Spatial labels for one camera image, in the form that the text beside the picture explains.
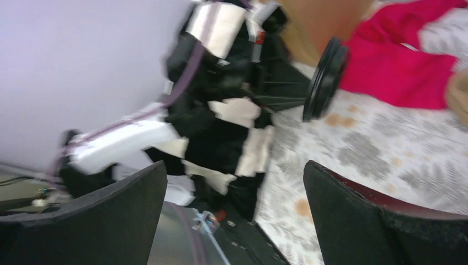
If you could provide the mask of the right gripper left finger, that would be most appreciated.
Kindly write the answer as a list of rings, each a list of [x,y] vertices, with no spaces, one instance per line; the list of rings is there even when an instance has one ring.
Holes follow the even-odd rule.
[[[146,264],[167,187],[156,162],[54,211],[1,218],[2,264]]]

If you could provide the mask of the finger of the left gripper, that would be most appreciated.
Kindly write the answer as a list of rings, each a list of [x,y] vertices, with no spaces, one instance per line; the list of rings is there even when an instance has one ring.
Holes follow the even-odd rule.
[[[305,97],[310,79],[294,67],[279,36],[268,36],[262,45],[256,94],[277,97]]]
[[[258,105],[263,110],[271,113],[288,110],[301,105],[304,105],[305,99],[292,97],[272,97],[272,96],[256,96],[252,98],[252,102]]]

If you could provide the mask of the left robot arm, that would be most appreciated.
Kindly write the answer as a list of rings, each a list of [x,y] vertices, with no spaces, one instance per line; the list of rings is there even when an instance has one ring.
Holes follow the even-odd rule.
[[[210,101],[245,97],[267,113],[302,105],[309,79],[283,46],[287,23],[277,1],[195,2],[166,60],[165,99],[106,128],[67,132],[55,172],[70,195],[112,184],[117,160],[131,152],[206,130]]]

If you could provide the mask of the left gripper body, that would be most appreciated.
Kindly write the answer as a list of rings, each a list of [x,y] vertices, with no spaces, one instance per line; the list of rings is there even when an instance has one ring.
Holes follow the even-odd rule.
[[[168,94],[276,94],[289,58],[278,2],[194,1],[166,60]]]

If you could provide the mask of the black plastic cup lid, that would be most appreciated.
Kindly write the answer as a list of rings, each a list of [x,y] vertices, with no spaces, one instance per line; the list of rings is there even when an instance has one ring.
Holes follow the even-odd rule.
[[[302,112],[304,123],[321,119],[338,89],[348,62],[348,48],[333,36],[315,69]]]

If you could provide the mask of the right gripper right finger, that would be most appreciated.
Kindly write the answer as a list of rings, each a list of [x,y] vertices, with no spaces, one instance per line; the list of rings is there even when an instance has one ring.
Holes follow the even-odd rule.
[[[325,264],[467,263],[467,216],[390,197],[315,161],[303,180]]]

